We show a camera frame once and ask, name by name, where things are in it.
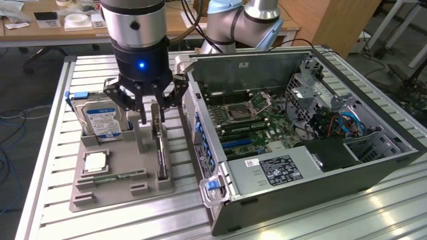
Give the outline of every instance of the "blue pcie slot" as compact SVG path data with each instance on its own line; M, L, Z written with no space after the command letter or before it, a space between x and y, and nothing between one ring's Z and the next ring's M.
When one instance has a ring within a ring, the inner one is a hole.
M202 149L205 152L205 156L206 156L206 163L209 165L211 174L215 171L217 168L217 164L215 164L215 160L214 160L214 156L213 156L213 152L210 149L210 144L209 144L209 140L207 140L207 135L205 133L205 129L202 126L202 122L201 122L201 118L199 118L199 114L195 113L195 131L199 132L202 134Z
M223 149L230 149L234 147L241 147L245 145L250 145L253 143L253 139L247 138L247 139L242 139L242 140L237 140L237 141L231 141L231 142L226 142L222 144L222 148Z

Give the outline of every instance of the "slotted metal table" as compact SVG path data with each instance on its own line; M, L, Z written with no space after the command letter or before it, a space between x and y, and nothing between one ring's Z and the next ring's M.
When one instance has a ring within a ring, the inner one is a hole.
M175 57L193 51L173 52ZM370 98L427 146L427 130L346 61L326 57ZM113 55L66 59L35 166L17 240L302 240L427 238L427 156L358 194L214 237L202 202L185 131L177 109L166 114L175 193L73 213L69 210L82 126L65 92L101 91L119 73ZM339 95L347 88L331 74L325 81ZM146 97L146 109L154 98Z

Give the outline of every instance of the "white cable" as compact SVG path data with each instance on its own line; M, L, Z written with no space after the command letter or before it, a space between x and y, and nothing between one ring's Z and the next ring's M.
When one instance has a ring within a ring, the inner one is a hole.
M19 115L15 116L2 116L0 115L0 119L17 119L17 118L22 118L22 119L42 119L50 116L50 114L43 115L43 116L35 116L35 117L25 117L23 113L29 114L31 111L38 110L38 109L45 109L45 108L51 108L53 105L42 105L42 106L37 106L34 108L29 108L25 111L22 111L22 113Z

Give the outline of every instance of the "power supply label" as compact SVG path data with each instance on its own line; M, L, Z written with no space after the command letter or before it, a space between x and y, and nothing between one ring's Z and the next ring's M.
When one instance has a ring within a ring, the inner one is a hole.
M121 135L122 129L115 119L117 110L114 108L93 109L86 113L99 141L106 142Z
M290 155L259 161L259 164L273 186L303 178Z

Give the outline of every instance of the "blue cable on floor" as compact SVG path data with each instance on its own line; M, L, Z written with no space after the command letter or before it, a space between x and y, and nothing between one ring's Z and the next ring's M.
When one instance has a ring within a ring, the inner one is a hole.
M23 126L22 124L14 124L14 123L9 123L0 120L0 124L9 125L9 126L14 126L14 127L21 127L22 128L22 133L19 138L17 138L6 147L0 147L2 150L7 150L10 148L14 147L14 145L19 142L19 140L23 139L25 135L26 135L26 126Z
M14 172L14 175L15 175L15 178L17 178L17 183L18 183L18 196L15 198L15 200L11 202L11 204L3 209L3 211L0 212L0 217L2 217L2 214L19 202L19 200L22 199L22 183L21 183L21 178L19 178L19 175L17 173L17 170L15 170L15 166L13 164L13 162L10 162L10 160L6 158L6 157L2 157L0 156L0 160L5 161L5 164L9 164L10 168L13 169L13 172Z
M14 145L19 142L19 140L23 139L25 135L26 135L26 127L22 124L14 124L14 123L9 123L0 120L0 124L9 125L9 126L14 126L14 127L21 127L22 128L22 134L21 136L6 146L6 147L0 147L0 150L6 150L14 147ZM9 160L7 156L0 156L0 161L5 162L6 165L9 165L10 169L13 170L13 173L15 175L17 178L17 183L18 183L18 196L15 198L15 200L11 202L11 204L3 209L3 211L0 212L0 216L3 215L3 213L19 202L19 200L22 199L22 183L21 183L21 178L19 175L17 173L17 169L15 166L13 164L13 162Z

